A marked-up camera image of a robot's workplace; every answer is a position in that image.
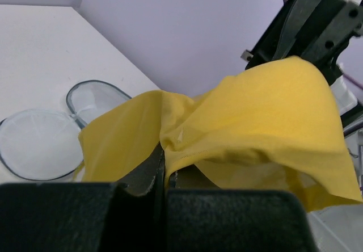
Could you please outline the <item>yellow bra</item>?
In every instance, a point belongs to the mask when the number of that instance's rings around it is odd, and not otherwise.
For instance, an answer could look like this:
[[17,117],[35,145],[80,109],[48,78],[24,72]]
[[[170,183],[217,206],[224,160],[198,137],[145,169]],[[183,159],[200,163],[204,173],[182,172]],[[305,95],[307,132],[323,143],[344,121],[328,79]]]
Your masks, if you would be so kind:
[[196,99],[143,93],[79,141],[84,182],[119,180],[160,145],[166,177],[195,165],[220,188],[292,192],[307,211],[362,202],[334,95],[298,57],[228,76]]

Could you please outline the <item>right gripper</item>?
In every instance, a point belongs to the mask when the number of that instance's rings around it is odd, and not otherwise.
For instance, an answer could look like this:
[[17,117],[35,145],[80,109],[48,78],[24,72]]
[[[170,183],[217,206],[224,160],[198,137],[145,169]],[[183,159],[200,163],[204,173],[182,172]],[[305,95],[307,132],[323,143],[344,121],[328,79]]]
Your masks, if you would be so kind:
[[287,0],[251,51],[247,69],[290,56],[317,67],[328,84],[342,72],[337,59],[362,36],[362,0]]

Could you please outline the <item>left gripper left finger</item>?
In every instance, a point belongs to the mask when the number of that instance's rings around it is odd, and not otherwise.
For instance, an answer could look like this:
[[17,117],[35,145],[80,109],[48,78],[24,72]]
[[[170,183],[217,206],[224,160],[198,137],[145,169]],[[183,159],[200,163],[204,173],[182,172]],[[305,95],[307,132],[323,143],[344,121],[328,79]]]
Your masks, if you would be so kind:
[[157,145],[151,154],[115,183],[121,197],[162,197],[164,194],[164,150]]

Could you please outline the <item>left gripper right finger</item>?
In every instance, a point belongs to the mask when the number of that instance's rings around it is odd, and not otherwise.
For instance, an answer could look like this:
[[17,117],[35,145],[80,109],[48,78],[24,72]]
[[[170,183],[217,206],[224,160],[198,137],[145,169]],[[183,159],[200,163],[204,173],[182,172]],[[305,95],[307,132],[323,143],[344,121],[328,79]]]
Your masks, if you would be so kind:
[[169,177],[169,188],[177,189],[218,189],[196,166],[182,168]]

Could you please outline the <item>white mesh laundry bag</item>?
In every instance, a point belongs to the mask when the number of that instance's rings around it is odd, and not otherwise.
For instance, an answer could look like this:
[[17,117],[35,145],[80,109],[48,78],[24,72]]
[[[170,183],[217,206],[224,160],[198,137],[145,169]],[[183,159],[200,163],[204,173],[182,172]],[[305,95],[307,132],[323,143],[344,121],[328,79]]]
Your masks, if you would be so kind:
[[66,94],[68,113],[30,109],[1,122],[1,164],[18,178],[52,181],[83,162],[81,130],[131,97],[108,82],[88,80]]

